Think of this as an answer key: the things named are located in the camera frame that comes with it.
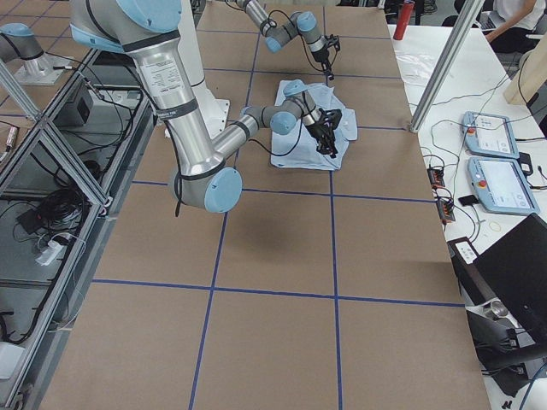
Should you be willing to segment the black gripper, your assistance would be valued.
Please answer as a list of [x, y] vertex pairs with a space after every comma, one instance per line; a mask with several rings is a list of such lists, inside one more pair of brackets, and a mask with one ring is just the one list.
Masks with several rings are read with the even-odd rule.
[[305, 116], [305, 127], [309, 134], [316, 140], [316, 150], [322, 155], [336, 156], [338, 150], [335, 146], [334, 131], [338, 128], [342, 119], [340, 109], [325, 110], [315, 108]]
[[[334, 57], [330, 57], [330, 49], [334, 49]], [[328, 80], [334, 80], [332, 64], [340, 51], [339, 36], [331, 34], [319, 36], [313, 43], [309, 43], [309, 50], [315, 60], [322, 65], [322, 72]]]

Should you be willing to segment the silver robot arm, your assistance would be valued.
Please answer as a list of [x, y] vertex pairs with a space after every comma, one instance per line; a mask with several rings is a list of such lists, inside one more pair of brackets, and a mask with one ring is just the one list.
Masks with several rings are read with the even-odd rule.
[[179, 205], [225, 213], [238, 202], [243, 182], [226, 159], [262, 128], [281, 135], [305, 126], [323, 155], [336, 156], [338, 109], [319, 107], [299, 79], [283, 90], [279, 106], [244, 108], [241, 117], [214, 138], [209, 135], [197, 97], [179, 53], [180, 1], [72, 1], [71, 32], [88, 47], [131, 57], [144, 93], [165, 123], [178, 171], [174, 194]]
[[299, 38], [309, 65], [326, 79], [334, 79], [332, 65], [341, 49], [339, 36], [324, 34], [312, 12], [296, 11], [291, 15], [279, 9], [267, 12], [258, 1], [252, 0], [225, 1], [225, 4], [250, 17], [272, 53]]

